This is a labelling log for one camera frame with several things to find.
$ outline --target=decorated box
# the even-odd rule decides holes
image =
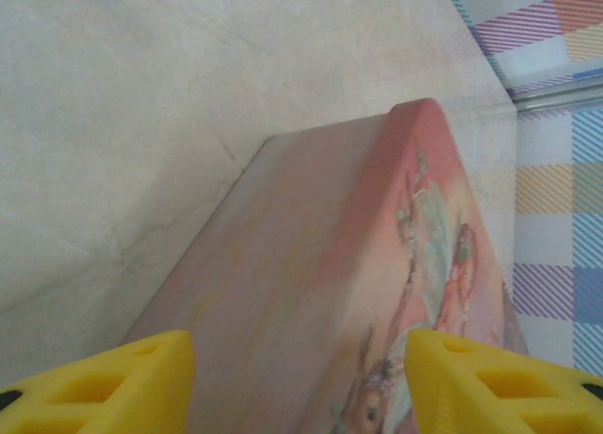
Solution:
[[[390,434],[417,327],[525,351],[433,100],[269,140],[126,341],[192,332],[190,433]]]

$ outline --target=beige marble countertop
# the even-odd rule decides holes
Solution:
[[[267,137],[415,98],[510,281],[515,111],[449,0],[0,3],[0,384],[115,346]]]

